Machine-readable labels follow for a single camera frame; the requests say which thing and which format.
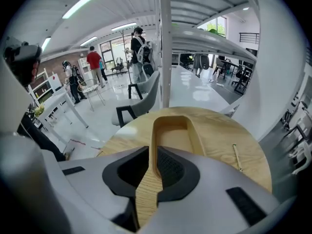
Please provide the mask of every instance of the brick wall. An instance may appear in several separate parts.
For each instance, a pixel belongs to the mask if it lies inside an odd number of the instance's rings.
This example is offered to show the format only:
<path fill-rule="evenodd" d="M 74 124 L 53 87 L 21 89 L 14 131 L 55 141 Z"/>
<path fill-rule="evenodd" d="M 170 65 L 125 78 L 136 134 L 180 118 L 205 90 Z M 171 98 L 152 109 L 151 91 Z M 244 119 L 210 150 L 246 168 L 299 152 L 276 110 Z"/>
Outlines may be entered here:
<path fill-rule="evenodd" d="M 88 54 L 87 51 L 81 51 L 81 52 L 75 52 L 75 53 L 67 54 L 67 55 L 57 57 L 51 60 L 44 61 L 39 66 L 38 74 L 43 72 L 44 71 L 43 69 L 45 68 L 49 77 L 52 75 L 52 72 L 54 72 L 54 74 L 58 75 L 60 82 L 63 84 L 66 79 L 66 74 L 63 71 L 63 66 L 62 66 L 63 61 L 65 60 L 69 61 L 72 65 L 76 65 L 77 67 L 79 67 L 78 59 L 81 58 L 80 57 L 81 53 L 83 53 L 83 57 L 86 57 Z"/>

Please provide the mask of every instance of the white cabinet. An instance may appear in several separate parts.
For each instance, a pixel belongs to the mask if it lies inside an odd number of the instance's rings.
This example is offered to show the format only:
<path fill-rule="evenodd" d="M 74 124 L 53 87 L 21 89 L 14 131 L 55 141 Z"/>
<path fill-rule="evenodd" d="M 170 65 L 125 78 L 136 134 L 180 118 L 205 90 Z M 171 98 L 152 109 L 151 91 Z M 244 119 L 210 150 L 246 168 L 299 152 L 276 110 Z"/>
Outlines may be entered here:
<path fill-rule="evenodd" d="M 87 57 L 78 59 L 78 64 L 83 74 L 90 71 L 90 64 L 87 63 Z"/>
<path fill-rule="evenodd" d="M 45 102 L 54 93 L 54 89 L 49 82 L 48 74 L 44 68 L 44 71 L 37 74 L 36 81 L 31 85 L 28 85 L 29 94 L 35 100 L 37 106 Z"/>

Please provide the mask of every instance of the white table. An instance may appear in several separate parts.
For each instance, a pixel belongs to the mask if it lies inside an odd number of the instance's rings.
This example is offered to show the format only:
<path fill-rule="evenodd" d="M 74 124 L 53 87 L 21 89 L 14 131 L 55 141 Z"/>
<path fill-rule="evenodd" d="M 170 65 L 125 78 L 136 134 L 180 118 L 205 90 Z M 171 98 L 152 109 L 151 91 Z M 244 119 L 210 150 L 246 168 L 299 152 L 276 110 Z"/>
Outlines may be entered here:
<path fill-rule="evenodd" d="M 46 121 L 46 118 L 49 117 L 51 112 L 59 107 L 61 112 L 64 113 L 64 110 L 60 106 L 60 103 L 64 102 L 64 100 L 67 102 L 69 108 L 74 112 L 76 117 L 81 121 L 81 123 L 87 128 L 89 127 L 88 124 L 83 120 L 83 118 L 80 116 L 80 114 L 75 109 L 72 100 L 69 98 L 68 94 L 66 92 L 58 95 L 51 96 L 44 102 L 44 111 L 43 113 L 37 117 L 37 119 L 43 124 L 43 126 L 54 136 L 56 136 L 61 142 L 63 142 L 65 145 L 67 145 L 67 141 L 64 140 L 57 132 L 54 131 L 53 127 L 50 125 L 48 121 Z"/>
<path fill-rule="evenodd" d="M 207 82 L 178 65 L 171 69 L 170 107 L 200 107 L 220 112 L 229 104 Z"/>

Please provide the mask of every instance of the pants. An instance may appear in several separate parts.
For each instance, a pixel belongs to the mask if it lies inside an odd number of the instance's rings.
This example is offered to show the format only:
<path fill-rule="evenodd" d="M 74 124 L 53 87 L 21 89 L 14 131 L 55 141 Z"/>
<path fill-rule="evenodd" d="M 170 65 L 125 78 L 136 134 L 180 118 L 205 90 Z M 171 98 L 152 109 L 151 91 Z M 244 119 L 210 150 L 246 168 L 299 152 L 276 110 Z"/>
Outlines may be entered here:
<path fill-rule="evenodd" d="M 106 77 L 106 74 L 105 74 L 105 72 L 104 72 L 104 69 L 101 69 L 101 73 L 102 73 L 102 76 L 103 76 L 104 80 L 107 81 L 107 77 Z"/>
<path fill-rule="evenodd" d="M 142 72 L 142 64 L 137 62 L 137 63 L 132 63 L 132 72 L 133 72 L 133 82 L 134 83 L 139 83 L 144 81 L 145 79 L 141 79 L 141 76 L 143 76 Z"/>
<path fill-rule="evenodd" d="M 48 150 L 50 152 L 52 152 L 54 154 L 55 159 L 59 162 L 59 161 L 65 161 L 65 156 L 59 151 L 59 149 L 57 148 L 57 146 L 51 141 L 49 140 L 49 138 L 44 135 L 31 121 L 31 119 L 27 116 L 24 115 L 22 120 L 21 120 L 21 124 L 23 124 L 23 127 L 19 125 L 18 128 L 18 133 L 20 135 L 29 137 L 29 135 L 31 136 L 31 138 L 34 140 L 35 143 L 37 143 L 37 145 L 44 150 Z"/>
<path fill-rule="evenodd" d="M 72 93 L 74 99 L 76 102 L 79 102 L 78 94 L 80 95 L 80 98 L 84 98 L 83 92 L 78 90 L 78 79 L 77 77 L 69 77 L 69 86 L 70 86 L 70 92 Z"/>
<path fill-rule="evenodd" d="M 103 76 L 104 80 L 107 81 L 107 77 L 106 77 L 106 74 L 104 72 L 104 69 L 101 69 L 101 73 L 102 73 L 102 76 Z"/>
<path fill-rule="evenodd" d="M 98 83 L 97 82 L 97 77 L 98 78 L 101 77 L 101 70 L 100 70 L 100 68 L 91 69 L 91 73 L 92 73 L 92 78 L 93 78 L 93 84 L 97 85 L 97 83 Z M 104 87 L 102 78 L 99 79 L 99 83 L 101 84 L 101 87 Z"/>

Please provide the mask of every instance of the backpack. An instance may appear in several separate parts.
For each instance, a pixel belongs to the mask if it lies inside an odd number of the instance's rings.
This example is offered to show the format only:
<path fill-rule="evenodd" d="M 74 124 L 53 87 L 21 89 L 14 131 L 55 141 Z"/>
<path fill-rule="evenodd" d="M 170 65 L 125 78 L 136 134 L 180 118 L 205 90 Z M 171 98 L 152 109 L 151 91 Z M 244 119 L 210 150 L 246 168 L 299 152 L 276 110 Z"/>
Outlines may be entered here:
<path fill-rule="evenodd" d="M 143 43 L 140 37 L 136 37 L 136 39 L 141 44 L 140 49 L 136 53 L 137 61 L 142 64 L 145 62 L 150 63 L 151 62 L 150 55 L 152 53 L 150 46 L 146 44 L 146 40 L 145 43 Z"/>

